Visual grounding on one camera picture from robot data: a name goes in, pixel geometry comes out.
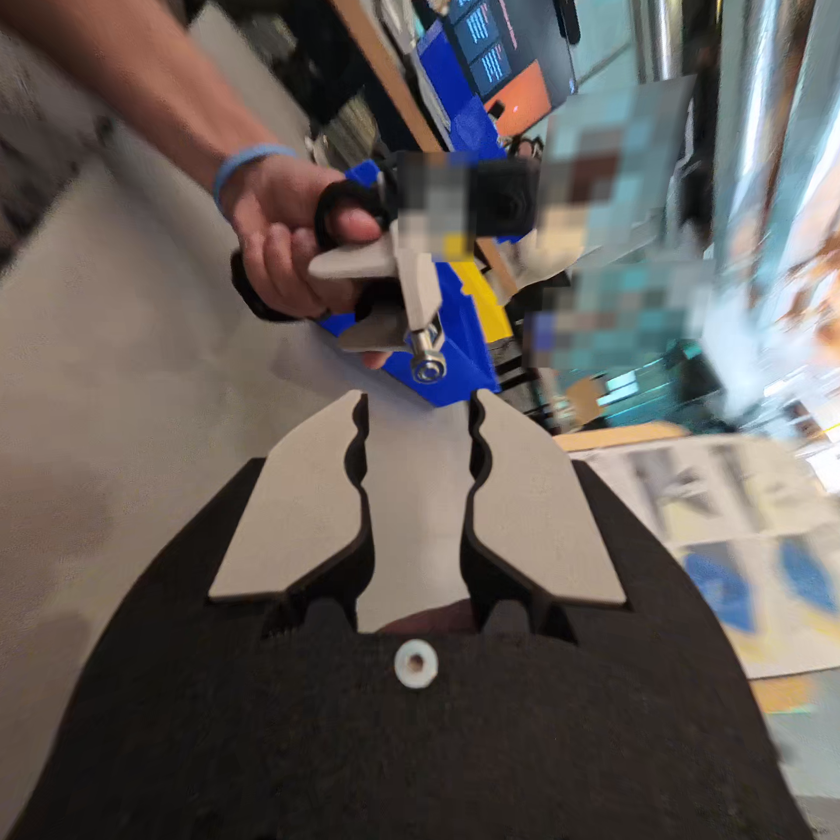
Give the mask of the yellow storage bin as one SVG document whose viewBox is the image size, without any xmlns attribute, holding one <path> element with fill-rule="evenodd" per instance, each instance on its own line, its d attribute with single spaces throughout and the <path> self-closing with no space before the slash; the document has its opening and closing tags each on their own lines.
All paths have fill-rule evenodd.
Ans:
<svg viewBox="0 0 840 840">
<path fill-rule="evenodd" d="M 463 293 L 473 301 L 486 344 L 512 339 L 507 312 L 476 263 L 459 261 L 449 265 L 460 279 Z"/>
</svg>

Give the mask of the blue divided storage bin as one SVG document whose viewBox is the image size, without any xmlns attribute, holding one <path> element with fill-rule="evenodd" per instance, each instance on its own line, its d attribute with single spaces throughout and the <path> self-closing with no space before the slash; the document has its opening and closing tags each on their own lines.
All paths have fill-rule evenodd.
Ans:
<svg viewBox="0 0 840 840">
<path fill-rule="evenodd" d="M 409 353 L 391 355 L 381 372 L 403 383 L 432 406 L 441 407 L 467 401 L 480 388 L 497 392 L 499 384 L 473 297 L 454 266 L 437 262 L 435 267 L 442 294 L 439 318 L 444 331 L 442 354 L 447 364 L 446 376 L 432 384 L 416 382 Z"/>
</svg>

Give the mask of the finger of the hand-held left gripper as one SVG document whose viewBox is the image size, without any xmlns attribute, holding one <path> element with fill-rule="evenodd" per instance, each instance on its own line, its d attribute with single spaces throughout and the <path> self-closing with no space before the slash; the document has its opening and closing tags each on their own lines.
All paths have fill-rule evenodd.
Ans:
<svg viewBox="0 0 840 840">
<path fill-rule="evenodd" d="M 339 335 L 339 346 L 350 353 L 404 353 L 413 351 L 404 312 L 372 312 Z"/>
<path fill-rule="evenodd" d="M 399 253 L 398 279 L 409 330 L 434 326 L 434 329 L 445 332 L 439 317 L 443 299 L 431 255 Z"/>
</svg>

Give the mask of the brown wooden desk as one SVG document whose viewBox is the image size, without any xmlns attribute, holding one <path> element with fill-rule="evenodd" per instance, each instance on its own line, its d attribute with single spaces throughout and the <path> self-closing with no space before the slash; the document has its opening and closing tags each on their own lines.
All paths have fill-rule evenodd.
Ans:
<svg viewBox="0 0 840 840">
<path fill-rule="evenodd" d="M 331 1 L 330 6 L 381 83 L 418 148 L 425 153 L 443 152 L 443 135 L 436 131 L 434 122 L 419 106 L 419 100 L 406 81 L 402 57 L 387 44 L 386 32 L 373 15 L 372 3 Z M 517 286 L 496 241 L 477 238 L 476 251 L 489 269 L 487 281 L 497 300 L 499 303 L 508 302 L 516 293 Z"/>
</svg>

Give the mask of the person's left hand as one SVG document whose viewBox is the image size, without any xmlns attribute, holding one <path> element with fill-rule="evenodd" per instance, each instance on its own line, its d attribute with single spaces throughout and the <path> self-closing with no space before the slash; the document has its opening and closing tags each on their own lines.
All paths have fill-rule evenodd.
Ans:
<svg viewBox="0 0 840 840">
<path fill-rule="evenodd" d="M 309 273 L 319 252 L 314 214 L 322 192 L 344 173 L 288 155 L 241 166 L 222 191 L 245 273 L 268 309 L 295 319 L 352 312 L 361 282 L 321 280 Z"/>
</svg>

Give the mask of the computer monitor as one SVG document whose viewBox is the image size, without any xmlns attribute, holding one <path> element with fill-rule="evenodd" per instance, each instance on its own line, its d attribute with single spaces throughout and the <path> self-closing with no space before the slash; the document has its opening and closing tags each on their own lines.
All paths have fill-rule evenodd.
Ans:
<svg viewBox="0 0 840 840">
<path fill-rule="evenodd" d="M 531 66 L 550 109 L 575 92 L 571 47 L 580 34 L 573 2 L 454 1 L 442 25 L 467 80 L 489 105 Z"/>
</svg>

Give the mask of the person's left forearm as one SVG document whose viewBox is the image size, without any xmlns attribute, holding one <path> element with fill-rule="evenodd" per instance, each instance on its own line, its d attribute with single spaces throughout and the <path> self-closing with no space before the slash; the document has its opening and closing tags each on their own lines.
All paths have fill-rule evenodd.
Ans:
<svg viewBox="0 0 840 840">
<path fill-rule="evenodd" d="M 208 192 L 277 141 L 161 2 L 2 1 L 1 17 Z"/>
</svg>

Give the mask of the blue wristband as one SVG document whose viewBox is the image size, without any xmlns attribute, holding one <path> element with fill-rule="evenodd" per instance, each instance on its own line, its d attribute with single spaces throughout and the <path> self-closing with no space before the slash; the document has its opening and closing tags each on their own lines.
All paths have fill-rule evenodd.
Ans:
<svg viewBox="0 0 840 840">
<path fill-rule="evenodd" d="M 239 150 L 224 159 L 217 168 L 212 183 L 211 196 L 216 209 L 228 221 L 229 214 L 224 209 L 223 193 L 231 179 L 247 165 L 273 156 L 298 158 L 293 149 L 279 143 L 256 143 Z"/>
</svg>

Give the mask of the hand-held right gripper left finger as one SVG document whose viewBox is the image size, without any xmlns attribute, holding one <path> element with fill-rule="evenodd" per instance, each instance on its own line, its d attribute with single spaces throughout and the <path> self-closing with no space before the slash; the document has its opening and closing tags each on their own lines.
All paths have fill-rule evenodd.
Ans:
<svg viewBox="0 0 840 840">
<path fill-rule="evenodd" d="M 365 443 L 368 395 L 348 391 L 268 453 L 211 584 L 215 603 L 272 601 L 282 627 L 336 602 L 353 630 L 375 547 Z"/>
</svg>

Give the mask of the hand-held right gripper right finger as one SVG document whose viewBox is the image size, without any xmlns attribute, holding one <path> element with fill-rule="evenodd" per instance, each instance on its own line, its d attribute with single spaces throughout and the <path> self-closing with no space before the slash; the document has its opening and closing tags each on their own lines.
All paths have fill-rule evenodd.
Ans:
<svg viewBox="0 0 840 840">
<path fill-rule="evenodd" d="M 469 489 L 460 573 L 478 627 L 501 603 L 533 633 L 568 633 L 564 608 L 628 599 L 572 459 L 487 389 L 469 399 Z"/>
</svg>

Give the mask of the person's right hand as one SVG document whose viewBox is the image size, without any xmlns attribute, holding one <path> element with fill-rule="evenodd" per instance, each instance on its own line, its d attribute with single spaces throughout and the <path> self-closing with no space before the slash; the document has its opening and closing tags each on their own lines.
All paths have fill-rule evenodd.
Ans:
<svg viewBox="0 0 840 840">
<path fill-rule="evenodd" d="M 476 631 L 469 600 L 417 612 L 390 622 L 378 634 L 420 637 L 435 634 L 472 634 Z"/>
</svg>

